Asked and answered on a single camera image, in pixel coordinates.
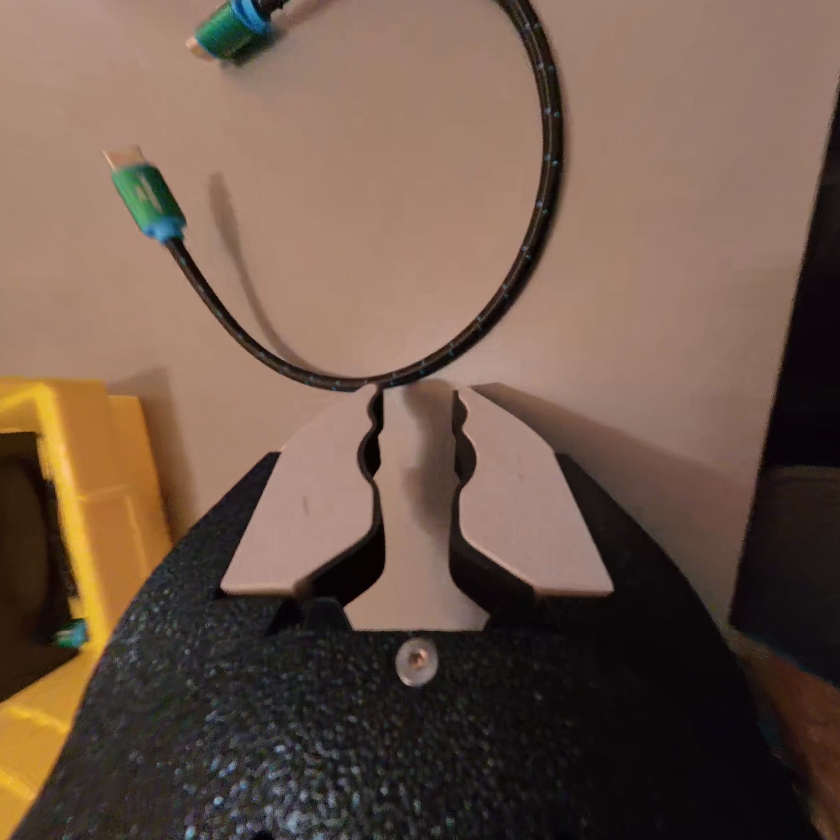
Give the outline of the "black flat item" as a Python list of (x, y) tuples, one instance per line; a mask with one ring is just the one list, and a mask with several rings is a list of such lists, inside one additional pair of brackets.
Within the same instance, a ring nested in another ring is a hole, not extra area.
[(34, 433), (1, 435), (1, 701), (69, 662), (57, 636), (76, 593)]

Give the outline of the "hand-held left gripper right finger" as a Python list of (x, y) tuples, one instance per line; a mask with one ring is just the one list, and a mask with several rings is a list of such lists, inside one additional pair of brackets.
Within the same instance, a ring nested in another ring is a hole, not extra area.
[(552, 447), (471, 387), (454, 393), (449, 569), (472, 601), (603, 598), (614, 583)]

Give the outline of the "grey desk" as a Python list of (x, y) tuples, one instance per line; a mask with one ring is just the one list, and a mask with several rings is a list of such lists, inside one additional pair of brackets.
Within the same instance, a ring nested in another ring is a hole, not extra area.
[[(226, 307), (337, 375), (419, 360), (511, 266), (539, 104), (492, 2), (293, 2), (242, 67), (218, 2), (2, 2), (2, 375), (143, 401), (172, 539), (340, 395), (249, 357), (142, 236), (138, 146)], [(452, 390), (575, 459), (724, 623), (838, 81), (838, 2), (534, 2), (560, 61), (562, 204), (505, 318), (385, 394), (385, 572), (364, 628), (479, 627), (448, 575)]]

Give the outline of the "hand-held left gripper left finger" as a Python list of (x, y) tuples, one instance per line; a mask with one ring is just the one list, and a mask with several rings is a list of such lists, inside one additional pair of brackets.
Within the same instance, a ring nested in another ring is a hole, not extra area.
[(341, 398), (282, 448), (220, 588), (227, 595), (352, 601), (382, 575), (382, 393)]

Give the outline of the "yellow plastic bin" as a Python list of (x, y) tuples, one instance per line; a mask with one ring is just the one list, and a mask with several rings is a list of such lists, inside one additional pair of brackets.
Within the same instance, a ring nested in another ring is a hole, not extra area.
[(2, 435), (34, 434), (87, 641), (2, 701), (2, 837), (41, 792), (117, 623), (172, 548), (140, 400), (95, 381), (3, 377)]

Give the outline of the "wooden post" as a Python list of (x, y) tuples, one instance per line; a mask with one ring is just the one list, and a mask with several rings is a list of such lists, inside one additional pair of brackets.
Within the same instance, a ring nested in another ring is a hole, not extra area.
[(824, 838), (839, 838), (839, 694), (824, 681), (747, 638), (742, 659), (802, 773), (812, 821)]

